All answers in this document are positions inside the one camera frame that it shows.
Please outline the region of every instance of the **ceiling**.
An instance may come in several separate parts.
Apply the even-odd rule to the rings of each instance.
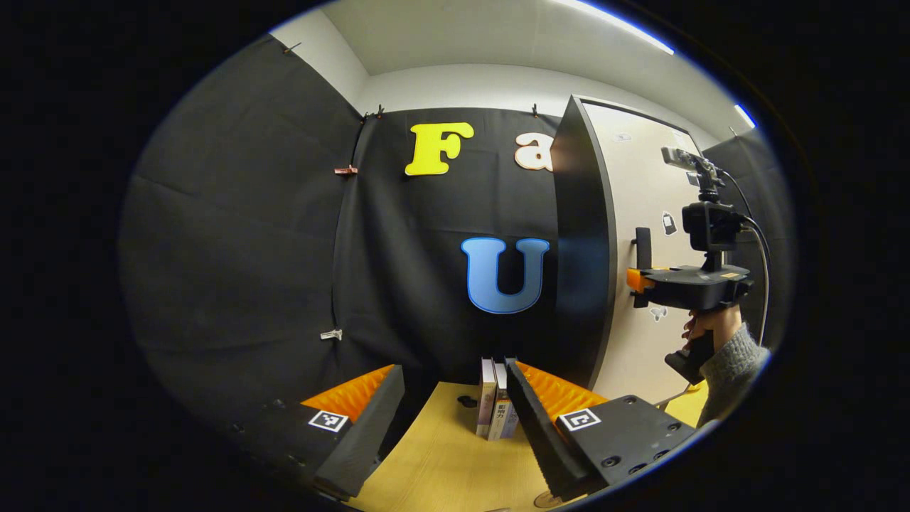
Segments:
[[[322,10],[370,75],[446,64],[538,67],[635,93],[719,140],[732,135],[728,127],[748,129],[735,101],[679,53],[552,0],[338,0]]]

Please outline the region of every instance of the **blue letter u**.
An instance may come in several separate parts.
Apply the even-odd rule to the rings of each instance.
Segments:
[[[524,254],[524,286],[520,292],[506,295],[497,285],[500,254],[506,250],[506,242],[495,238],[470,238],[461,243],[461,250],[468,255],[468,296],[485,312],[524,311],[541,297],[543,253],[550,249],[550,243],[526,238],[519,240],[515,249]]]

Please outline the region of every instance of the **orange foam pad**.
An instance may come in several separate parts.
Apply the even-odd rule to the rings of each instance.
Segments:
[[[626,269],[626,284],[638,293],[644,293],[647,286],[653,286],[654,281],[642,276],[641,269]]]
[[[531,385],[534,393],[537,394],[543,409],[554,424],[559,415],[573,413],[580,409],[594,407],[607,402],[607,399],[599,394],[572,384],[556,375],[548,374],[521,361],[516,361],[515,364],[518,365],[524,378],[528,380],[528,384]]]
[[[351,423],[355,423],[392,366],[394,364],[363,374],[300,403],[336,415],[345,415],[350,418]]]

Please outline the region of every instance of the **black cable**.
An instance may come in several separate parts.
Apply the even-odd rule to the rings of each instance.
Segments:
[[[730,181],[733,182],[733,185],[736,187],[736,189],[739,190],[740,197],[743,198],[743,203],[745,203],[745,212],[749,215],[749,217],[752,217],[752,209],[749,208],[749,201],[745,198],[745,194],[743,194],[743,189],[740,189],[739,183],[736,182],[736,179],[732,174],[723,169],[721,169],[721,174],[729,178]]]
[[[758,235],[758,239],[759,239],[758,241],[762,246],[762,251],[764,253],[764,257],[768,260],[768,267],[770,268],[771,267],[771,246],[768,245],[768,239],[766,239],[764,237],[764,231],[762,231],[762,228],[759,227],[758,222],[755,222],[755,220],[752,217],[746,217],[745,221],[749,225],[751,225],[753,228],[755,228],[755,234]]]
[[[762,308],[762,330],[758,334],[758,346],[762,346],[764,343],[764,326],[768,319],[768,299],[771,294],[771,283],[769,283],[769,274],[771,273],[771,250],[768,247],[768,240],[764,237],[762,228],[759,227],[758,223],[755,222],[755,220],[751,217],[746,217],[745,221],[748,224],[748,229],[755,233],[755,237],[758,239],[759,245],[762,246],[762,267],[764,270],[764,307]]]

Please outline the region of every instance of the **binder clip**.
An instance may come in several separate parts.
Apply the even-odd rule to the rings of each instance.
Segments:
[[[341,169],[335,169],[335,174],[357,174],[357,168],[353,166],[347,166]]]

